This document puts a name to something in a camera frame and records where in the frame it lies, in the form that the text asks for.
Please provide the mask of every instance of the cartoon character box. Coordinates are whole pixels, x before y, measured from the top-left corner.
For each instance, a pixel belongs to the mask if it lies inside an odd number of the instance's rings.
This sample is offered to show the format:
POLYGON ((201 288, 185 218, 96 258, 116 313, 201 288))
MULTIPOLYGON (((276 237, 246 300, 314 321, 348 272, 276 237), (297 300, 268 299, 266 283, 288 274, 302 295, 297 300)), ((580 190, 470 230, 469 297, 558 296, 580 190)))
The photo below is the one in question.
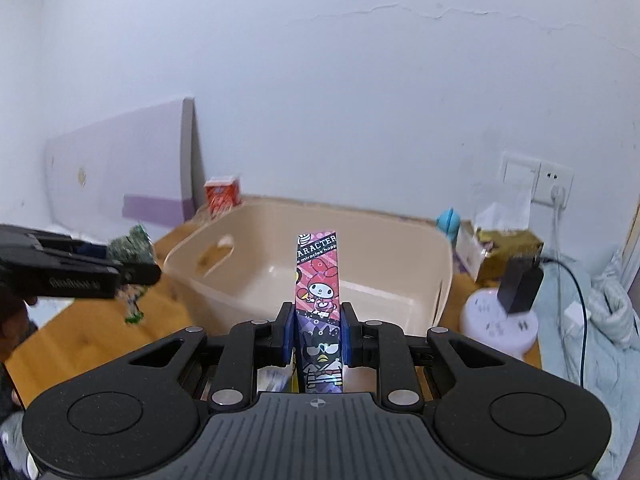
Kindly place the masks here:
POLYGON ((301 392, 342 391, 340 293, 335 232, 298 237, 297 367, 301 392))

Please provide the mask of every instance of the wooden table top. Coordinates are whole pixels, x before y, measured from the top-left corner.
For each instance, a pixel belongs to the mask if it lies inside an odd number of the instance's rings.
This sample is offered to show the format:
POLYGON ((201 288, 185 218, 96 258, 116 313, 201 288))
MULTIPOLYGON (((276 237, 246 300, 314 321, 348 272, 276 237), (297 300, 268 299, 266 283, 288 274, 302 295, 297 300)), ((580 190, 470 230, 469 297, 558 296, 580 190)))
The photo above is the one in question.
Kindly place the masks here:
MULTIPOLYGON (((187 222, 156 242, 158 261, 197 228, 187 222)), ((440 325, 457 331, 460 311, 478 288, 468 275, 455 274, 440 325)), ((117 301, 76 300, 27 339, 6 362, 25 405, 55 384, 193 324, 165 276, 140 301, 140 309, 144 321, 127 325, 125 307, 117 301)), ((542 368, 537 341, 525 361, 542 368)))

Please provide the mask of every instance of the white wall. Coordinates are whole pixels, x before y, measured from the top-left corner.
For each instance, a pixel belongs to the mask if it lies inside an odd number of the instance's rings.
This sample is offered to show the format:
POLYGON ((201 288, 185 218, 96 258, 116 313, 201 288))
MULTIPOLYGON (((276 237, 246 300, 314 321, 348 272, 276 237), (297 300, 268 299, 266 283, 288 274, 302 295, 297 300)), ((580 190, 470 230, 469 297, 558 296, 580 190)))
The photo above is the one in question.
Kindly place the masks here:
POLYGON ((635 211, 640 0, 46 0, 43 48, 50 134, 192 94, 245 192, 469 216, 510 150, 575 168, 573 256, 635 211))
POLYGON ((50 224, 40 83, 42 0, 0 0, 0 222, 50 224))

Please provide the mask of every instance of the my melody character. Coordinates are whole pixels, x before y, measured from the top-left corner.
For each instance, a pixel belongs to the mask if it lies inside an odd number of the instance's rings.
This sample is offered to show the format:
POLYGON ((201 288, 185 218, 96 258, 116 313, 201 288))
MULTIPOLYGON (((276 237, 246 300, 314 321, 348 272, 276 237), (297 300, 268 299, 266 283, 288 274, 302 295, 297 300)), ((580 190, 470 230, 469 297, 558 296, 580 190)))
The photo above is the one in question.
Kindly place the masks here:
POLYGON ((330 391, 332 385, 342 384, 342 363, 340 362, 340 330, 327 325, 323 329, 314 327, 312 332, 303 334, 303 368, 308 390, 330 391), (319 386, 328 384, 327 388, 319 386))
POLYGON ((296 293, 300 300, 314 304, 313 313, 320 317, 329 317, 337 308, 334 297, 338 291, 338 267, 327 267, 320 258, 311 260, 311 268, 316 272, 296 293))

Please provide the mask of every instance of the red and white carton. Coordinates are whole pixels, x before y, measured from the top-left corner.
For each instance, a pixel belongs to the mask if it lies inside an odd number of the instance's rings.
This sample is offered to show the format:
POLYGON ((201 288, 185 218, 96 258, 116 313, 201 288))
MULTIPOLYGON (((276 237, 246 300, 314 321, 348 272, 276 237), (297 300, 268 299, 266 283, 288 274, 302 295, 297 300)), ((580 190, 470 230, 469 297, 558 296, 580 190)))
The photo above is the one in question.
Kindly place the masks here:
POLYGON ((224 176, 207 180, 204 185, 207 207, 211 218, 240 205, 240 178, 224 176))

